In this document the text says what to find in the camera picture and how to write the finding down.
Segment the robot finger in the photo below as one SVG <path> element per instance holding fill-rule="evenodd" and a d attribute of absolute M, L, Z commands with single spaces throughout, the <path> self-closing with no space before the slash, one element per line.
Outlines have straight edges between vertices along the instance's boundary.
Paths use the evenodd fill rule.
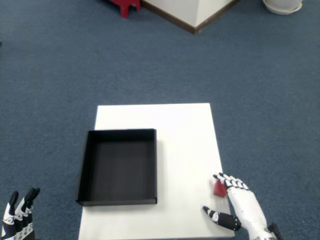
<path fill-rule="evenodd" d="M 207 206 L 203 206 L 202 208 L 204 212 L 211 218 L 211 220 L 230 230 L 237 231 L 241 228 L 241 222 L 236 216 L 232 216 L 223 212 L 217 212 L 214 210 L 211 210 Z"/>

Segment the white robotic hand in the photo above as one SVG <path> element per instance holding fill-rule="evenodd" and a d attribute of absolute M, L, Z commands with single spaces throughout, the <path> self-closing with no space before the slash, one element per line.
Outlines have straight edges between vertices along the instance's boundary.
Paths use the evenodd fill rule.
<path fill-rule="evenodd" d="M 213 177 L 224 184 L 227 190 L 227 195 L 236 214 L 236 216 L 232 216 L 226 213 L 216 212 L 204 206 L 203 210 L 208 214 L 213 222 L 234 231 L 244 227 L 249 233 L 250 240 L 277 239 L 275 234 L 267 228 L 265 215 L 255 194 L 249 190 L 244 182 L 239 178 L 235 178 L 224 173 L 213 175 Z"/>

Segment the flower pot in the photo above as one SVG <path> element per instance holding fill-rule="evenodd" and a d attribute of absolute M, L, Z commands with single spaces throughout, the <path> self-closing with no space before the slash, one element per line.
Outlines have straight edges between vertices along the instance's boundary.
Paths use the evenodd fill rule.
<path fill-rule="evenodd" d="M 302 0 L 263 0 L 266 8 L 275 14 L 289 15 L 302 8 Z"/>

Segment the black tray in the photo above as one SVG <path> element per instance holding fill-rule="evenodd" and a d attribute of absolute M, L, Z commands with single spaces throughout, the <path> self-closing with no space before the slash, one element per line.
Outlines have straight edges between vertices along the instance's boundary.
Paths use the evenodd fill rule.
<path fill-rule="evenodd" d="M 89 131 L 76 201 L 82 206 L 156 204 L 156 130 Z"/>

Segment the white tabletop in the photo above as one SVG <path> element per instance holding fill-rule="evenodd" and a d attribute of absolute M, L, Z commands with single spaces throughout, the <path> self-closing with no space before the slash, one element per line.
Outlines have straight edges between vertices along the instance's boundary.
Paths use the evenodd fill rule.
<path fill-rule="evenodd" d="M 83 207 L 79 240 L 233 237 L 202 210 L 230 213 L 212 194 L 222 167 L 210 104 L 98 106 L 96 130 L 148 128 L 157 134 L 158 203 Z"/>

